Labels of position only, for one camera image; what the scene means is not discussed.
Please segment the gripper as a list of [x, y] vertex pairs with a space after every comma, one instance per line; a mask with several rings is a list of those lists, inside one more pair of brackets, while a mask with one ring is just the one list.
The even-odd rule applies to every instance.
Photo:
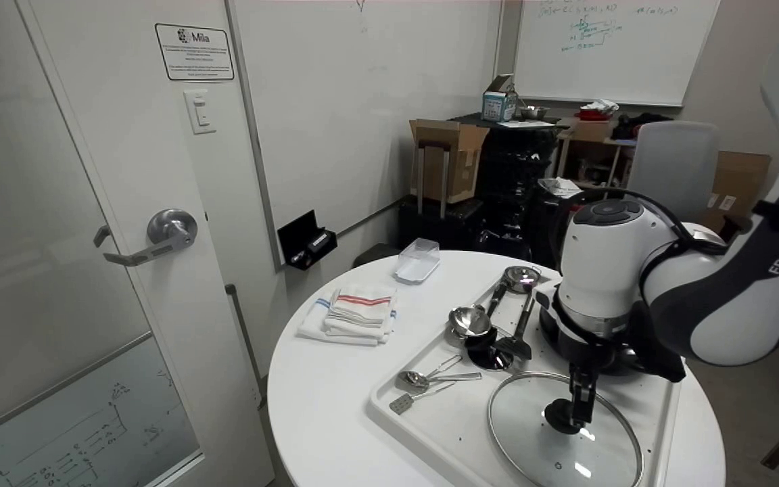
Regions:
[[568, 363], [572, 421], [591, 423], [596, 404], [596, 385], [599, 373], [625, 374], [623, 340], [610, 340], [606, 345], [588, 344], [563, 335], [563, 358]]

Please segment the glass lid with black knob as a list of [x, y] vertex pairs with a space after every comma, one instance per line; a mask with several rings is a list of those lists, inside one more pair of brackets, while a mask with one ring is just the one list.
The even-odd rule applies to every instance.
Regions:
[[488, 401], [488, 425], [507, 461], [537, 487], [639, 487], [645, 472], [630, 422], [600, 395], [593, 422], [569, 422], [569, 378], [526, 371]]

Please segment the black spatula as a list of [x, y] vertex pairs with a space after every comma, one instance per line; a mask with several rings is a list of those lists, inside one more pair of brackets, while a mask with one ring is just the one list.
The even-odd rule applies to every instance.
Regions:
[[535, 291], [530, 290], [525, 304], [523, 305], [519, 320], [517, 321], [516, 329], [513, 334], [508, 337], [503, 337], [494, 343], [494, 348], [501, 352], [507, 352], [507, 354], [513, 355], [513, 357], [520, 358], [523, 361], [529, 361], [532, 359], [531, 346], [523, 339], [529, 318], [531, 317], [532, 308], [535, 304]]

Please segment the white plastic bag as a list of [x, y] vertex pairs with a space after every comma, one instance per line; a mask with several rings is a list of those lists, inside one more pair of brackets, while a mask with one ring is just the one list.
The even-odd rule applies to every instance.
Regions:
[[572, 198], [576, 194], [582, 192], [582, 189], [576, 185], [572, 180], [564, 178], [543, 178], [538, 179], [538, 185], [547, 194], [554, 196], [555, 198]]

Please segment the black shelf unit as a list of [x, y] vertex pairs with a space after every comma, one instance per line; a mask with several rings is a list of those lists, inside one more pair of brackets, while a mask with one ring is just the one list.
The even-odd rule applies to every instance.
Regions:
[[455, 117], [461, 124], [488, 129], [480, 150], [475, 198], [482, 203], [482, 224], [472, 247], [486, 252], [547, 264], [542, 211], [539, 210], [545, 178], [554, 149], [559, 142], [559, 128], [523, 126], [512, 129], [480, 114]]

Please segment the red striped folded towel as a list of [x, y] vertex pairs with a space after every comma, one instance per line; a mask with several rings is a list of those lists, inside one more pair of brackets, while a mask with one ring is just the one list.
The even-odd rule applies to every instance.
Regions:
[[344, 285], [330, 295], [323, 330], [328, 336], [386, 342], [396, 318], [396, 301], [395, 287]]

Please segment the wooden table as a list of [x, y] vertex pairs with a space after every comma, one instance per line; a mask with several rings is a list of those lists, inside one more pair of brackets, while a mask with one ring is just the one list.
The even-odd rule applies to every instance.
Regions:
[[550, 175], [580, 187], [627, 187], [636, 139], [612, 139], [610, 121], [560, 119]]

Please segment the flat cardboard box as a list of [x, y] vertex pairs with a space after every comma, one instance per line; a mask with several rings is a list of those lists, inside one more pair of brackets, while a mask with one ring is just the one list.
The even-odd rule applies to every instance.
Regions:
[[728, 218], [746, 218], [759, 200], [770, 160], [765, 154], [718, 152], [711, 195], [697, 223], [718, 232]]

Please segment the open cardboard box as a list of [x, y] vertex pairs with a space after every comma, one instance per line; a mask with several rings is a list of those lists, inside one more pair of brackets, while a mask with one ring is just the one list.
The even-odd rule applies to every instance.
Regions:
[[490, 130], [457, 121], [412, 119], [409, 194], [457, 204], [474, 197], [480, 154]]

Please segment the blue striped folded towel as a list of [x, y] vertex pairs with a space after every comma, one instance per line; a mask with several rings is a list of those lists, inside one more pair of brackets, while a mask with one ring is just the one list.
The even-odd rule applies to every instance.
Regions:
[[377, 329], [368, 329], [347, 324], [342, 329], [334, 329], [325, 324], [331, 307], [330, 296], [318, 297], [299, 324], [296, 335], [319, 342], [328, 342], [353, 346], [378, 346], [385, 344], [394, 332], [398, 311], [392, 309], [387, 319]]

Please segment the teal and white carton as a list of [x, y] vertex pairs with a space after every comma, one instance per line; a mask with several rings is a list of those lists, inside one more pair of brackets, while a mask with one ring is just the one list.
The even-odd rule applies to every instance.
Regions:
[[517, 108], [515, 74], [499, 74], [486, 87], [480, 108], [480, 118], [489, 122], [513, 119]]

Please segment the whiteboard with green writing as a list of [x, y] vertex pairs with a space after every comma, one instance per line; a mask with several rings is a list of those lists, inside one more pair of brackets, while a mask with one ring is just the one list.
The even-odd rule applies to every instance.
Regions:
[[515, 86], [543, 101], [680, 107], [720, 0], [523, 2]]

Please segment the white door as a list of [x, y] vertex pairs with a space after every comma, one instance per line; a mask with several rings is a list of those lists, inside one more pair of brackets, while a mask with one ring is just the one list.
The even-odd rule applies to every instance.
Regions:
[[183, 0], [16, 0], [112, 240], [149, 247], [155, 213], [185, 210], [195, 243], [129, 268], [199, 453], [164, 487], [267, 487], [275, 472], [258, 389], [199, 193], [185, 105], [155, 25], [193, 13]]

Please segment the large wall whiteboard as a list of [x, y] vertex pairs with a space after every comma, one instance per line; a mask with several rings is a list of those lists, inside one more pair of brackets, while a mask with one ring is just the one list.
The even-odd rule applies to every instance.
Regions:
[[480, 109], [502, 0], [225, 0], [266, 227], [341, 235], [408, 193], [409, 120]]

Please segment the white sign with black frame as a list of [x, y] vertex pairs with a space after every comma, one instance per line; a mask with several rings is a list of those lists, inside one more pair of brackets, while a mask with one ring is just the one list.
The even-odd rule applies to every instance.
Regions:
[[179, 24], [154, 24], [154, 30], [168, 80], [235, 80], [233, 53], [225, 30]]

